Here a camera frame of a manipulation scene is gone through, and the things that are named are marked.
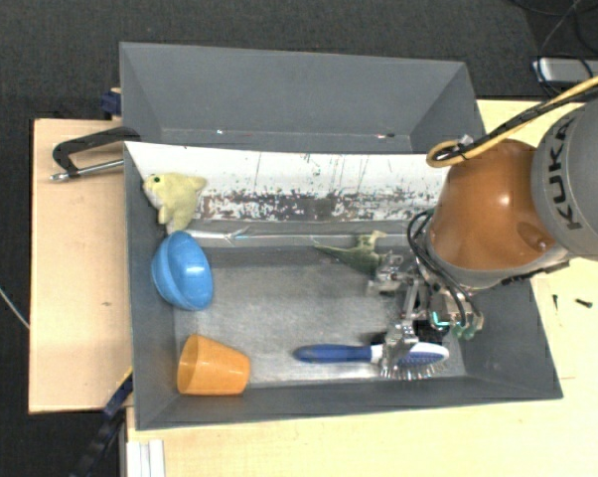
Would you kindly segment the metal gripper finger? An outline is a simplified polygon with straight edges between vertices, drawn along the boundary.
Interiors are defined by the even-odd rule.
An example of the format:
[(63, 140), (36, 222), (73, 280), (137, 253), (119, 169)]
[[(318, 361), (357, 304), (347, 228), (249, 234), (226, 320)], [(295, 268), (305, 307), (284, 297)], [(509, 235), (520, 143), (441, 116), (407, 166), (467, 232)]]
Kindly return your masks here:
[(419, 342), (411, 321), (398, 320), (385, 333), (380, 365), (382, 367), (404, 367), (410, 350)]
[(389, 252), (369, 280), (367, 294), (394, 294), (409, 279), (404, 256)]

